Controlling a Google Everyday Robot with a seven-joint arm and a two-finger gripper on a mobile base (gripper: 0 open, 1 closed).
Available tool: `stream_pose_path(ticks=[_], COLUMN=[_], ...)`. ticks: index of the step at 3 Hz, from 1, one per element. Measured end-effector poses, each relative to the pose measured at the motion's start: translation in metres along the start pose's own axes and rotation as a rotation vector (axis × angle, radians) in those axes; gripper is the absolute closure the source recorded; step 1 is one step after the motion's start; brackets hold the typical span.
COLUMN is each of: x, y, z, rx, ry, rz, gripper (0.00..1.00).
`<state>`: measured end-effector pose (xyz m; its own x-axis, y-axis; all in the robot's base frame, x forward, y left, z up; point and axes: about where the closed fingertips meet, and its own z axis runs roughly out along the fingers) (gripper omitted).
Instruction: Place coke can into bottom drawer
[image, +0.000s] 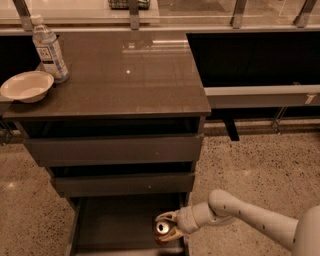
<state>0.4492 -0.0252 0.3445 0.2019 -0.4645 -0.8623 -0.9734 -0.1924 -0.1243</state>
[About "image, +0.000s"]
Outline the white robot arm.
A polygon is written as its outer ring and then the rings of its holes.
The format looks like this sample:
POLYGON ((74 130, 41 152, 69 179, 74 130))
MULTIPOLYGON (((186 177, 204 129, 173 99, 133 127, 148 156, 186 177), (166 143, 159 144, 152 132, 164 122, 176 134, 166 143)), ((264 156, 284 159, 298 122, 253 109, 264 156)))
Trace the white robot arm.
POLYGON ((320 256, 319 205, 294 219, 241 201, 221 189, 211 191, 204 202, 158 215, 154 237, 165 244, 206 226, 228 225, 234 218, 281 245, 291 256, 320 256))

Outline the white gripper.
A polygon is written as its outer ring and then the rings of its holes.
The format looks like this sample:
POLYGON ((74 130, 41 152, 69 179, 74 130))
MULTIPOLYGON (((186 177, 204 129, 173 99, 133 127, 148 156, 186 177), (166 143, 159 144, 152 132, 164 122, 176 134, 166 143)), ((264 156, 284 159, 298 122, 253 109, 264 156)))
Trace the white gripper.
POLYGON ((177 226, 179 229, 173 228, 167 234, 161 235, 159 237, 161 242, 171 242, 173 240, 180 239, 184 236, 184 234, 192 234, 200 229, 196 223, 191 206, 183 207, 177 212, 169 211, 162 213, 155 218, 155 221, 177 221, 177 226))

